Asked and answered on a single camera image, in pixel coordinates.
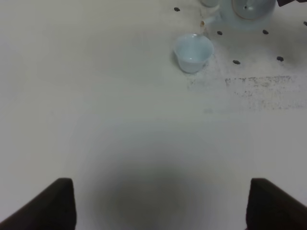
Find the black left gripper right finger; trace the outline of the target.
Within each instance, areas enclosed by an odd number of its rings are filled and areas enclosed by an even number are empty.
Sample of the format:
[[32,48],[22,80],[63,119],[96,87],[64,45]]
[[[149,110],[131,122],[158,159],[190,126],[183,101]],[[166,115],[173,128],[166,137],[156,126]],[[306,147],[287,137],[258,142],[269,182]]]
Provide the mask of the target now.
[[305,230],[307,207],[265,178],[250,182],[248,230]]

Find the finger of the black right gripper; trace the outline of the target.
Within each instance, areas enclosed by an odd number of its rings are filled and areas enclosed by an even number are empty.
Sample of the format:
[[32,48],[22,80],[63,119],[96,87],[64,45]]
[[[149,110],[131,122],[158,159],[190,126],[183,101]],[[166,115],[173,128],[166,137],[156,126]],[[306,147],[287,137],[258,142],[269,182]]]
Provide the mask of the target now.
[[289,3],[293,2],[293,1],[296,1],[296,0],[277,0],[277,3],[278,3],[279,7],[282,7],[282,6],[284,6],[286,4],[289,4]]

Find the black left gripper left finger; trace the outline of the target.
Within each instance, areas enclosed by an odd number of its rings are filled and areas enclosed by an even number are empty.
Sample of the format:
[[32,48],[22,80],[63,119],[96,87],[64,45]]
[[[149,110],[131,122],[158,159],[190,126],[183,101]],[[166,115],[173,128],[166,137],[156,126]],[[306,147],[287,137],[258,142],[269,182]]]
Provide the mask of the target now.
[[74,230],[77,211],[71,178],[59,178],[0,223],[2,230]]

